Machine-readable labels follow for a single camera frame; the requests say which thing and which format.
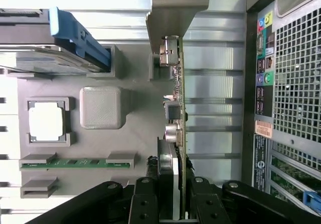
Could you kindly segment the silver CPU chip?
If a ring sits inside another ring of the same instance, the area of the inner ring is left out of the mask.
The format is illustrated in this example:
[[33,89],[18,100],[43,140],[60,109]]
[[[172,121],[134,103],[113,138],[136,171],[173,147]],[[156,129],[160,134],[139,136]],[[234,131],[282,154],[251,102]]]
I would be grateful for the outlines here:
[[28,113],[32,141],[54,142],[63,136],[63,109],[57,102],[35,102]]

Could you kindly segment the green RAM stick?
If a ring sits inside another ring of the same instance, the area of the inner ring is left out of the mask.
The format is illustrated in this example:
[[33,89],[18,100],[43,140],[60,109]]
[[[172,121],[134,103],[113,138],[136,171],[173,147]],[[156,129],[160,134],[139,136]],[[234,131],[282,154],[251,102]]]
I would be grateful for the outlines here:
[[108,162],[107,159],[53,159],[48,163],[25,163],[21,170],[49,169],[130,169],[130,163]]

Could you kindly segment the black regulatory label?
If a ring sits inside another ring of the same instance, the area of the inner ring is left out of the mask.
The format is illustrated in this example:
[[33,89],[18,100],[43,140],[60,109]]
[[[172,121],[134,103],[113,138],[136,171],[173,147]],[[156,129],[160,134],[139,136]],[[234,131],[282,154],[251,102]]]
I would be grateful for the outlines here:
[[267,139],[254,135],[253,187],[265,191]]

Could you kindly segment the green motherboard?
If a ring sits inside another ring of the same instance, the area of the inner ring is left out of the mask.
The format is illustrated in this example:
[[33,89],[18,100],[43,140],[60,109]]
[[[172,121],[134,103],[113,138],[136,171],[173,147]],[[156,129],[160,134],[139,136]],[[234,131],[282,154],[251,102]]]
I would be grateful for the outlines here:
[[[321,193],[321,181],[310,176],[309,174],[287,164],[286,162],[272,156],[271,157],[271,165],[278,170],[278,172],[282,172],[284,175],[288,175],[293,178],[299,184],[303,184],[306,187],[312,189],[315,192]],[[288,179],[281,176],[275,171],[271,171],[270,174],[271,180],[280,186],[282,189],[287,191],[289,194],[294,196],[297,200],[303,202],[303,190],[300,189],[297,185],[289,182]]]

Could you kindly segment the blue card retention clip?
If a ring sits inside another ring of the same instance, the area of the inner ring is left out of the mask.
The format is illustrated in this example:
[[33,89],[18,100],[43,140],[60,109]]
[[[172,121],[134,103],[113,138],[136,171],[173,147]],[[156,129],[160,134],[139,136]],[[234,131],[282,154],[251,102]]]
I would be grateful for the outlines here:
[[303,192],[303,204],[321,215],[321,194],[313,191]]

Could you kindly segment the grey printed parts rack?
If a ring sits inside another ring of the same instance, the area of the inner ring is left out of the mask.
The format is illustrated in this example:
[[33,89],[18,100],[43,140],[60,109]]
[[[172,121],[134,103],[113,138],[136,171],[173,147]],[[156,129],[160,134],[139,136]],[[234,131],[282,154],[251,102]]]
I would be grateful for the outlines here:
[[[0,113],[0,203],[14,198],[32,201],[32,192],[22,191],[27,182],[44,186],[54,182],[54,197],[74,196],[113,177],[142,176],[146,159],[156,154],[156,139],[163,135],[165,114],[163,95],[172,85],[151,81],[152,54],[146,44],[118,45],[121,78],[94,79],[85,75],[54,75],[29,80],[0,74],[0,97],[8,99],[8,108]],[[118,130],[88,130],[80,124],[80,91],[85,87],[121,87],[130,93],[130,113]],[[72,110],[68,125],[75,141],[70,146],[29,144],[27,142],[27,100],[30,97],[69,97]],[[107,158],[110,154],[134,158],[129,169],[59,168],[21,170],[20,159],[31,155],[55,155],[59,158]]]

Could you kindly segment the grey metal PC case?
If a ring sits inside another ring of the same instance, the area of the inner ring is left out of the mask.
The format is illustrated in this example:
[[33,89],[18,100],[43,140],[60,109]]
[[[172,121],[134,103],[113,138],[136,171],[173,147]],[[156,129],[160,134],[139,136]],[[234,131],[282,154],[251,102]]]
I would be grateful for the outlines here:
[[265,192],[321,217],[270,178],[313,191],[278,172],[274,156],[321,181],[321,0],[246,0],[245,66],[244,146],[254,154],[256,120],[273,124]]

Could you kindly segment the orange barcode sticker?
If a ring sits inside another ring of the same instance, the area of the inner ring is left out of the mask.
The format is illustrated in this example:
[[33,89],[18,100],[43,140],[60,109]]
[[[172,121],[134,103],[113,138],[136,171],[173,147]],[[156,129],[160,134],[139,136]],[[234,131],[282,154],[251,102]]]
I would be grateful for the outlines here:
[[273,133],[273,124],[256,120],[254,131],[256,134],[261,135],[265,138],[271,139]]

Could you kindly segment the disk drive with blue carrier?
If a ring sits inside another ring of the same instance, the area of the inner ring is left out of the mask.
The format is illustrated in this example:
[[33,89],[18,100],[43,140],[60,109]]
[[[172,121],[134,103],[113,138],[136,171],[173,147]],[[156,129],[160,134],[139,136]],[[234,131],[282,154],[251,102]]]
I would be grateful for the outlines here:
[[110,49],[68,11],[0,9],[0,68],[85,75],[110,72],[111,60]]

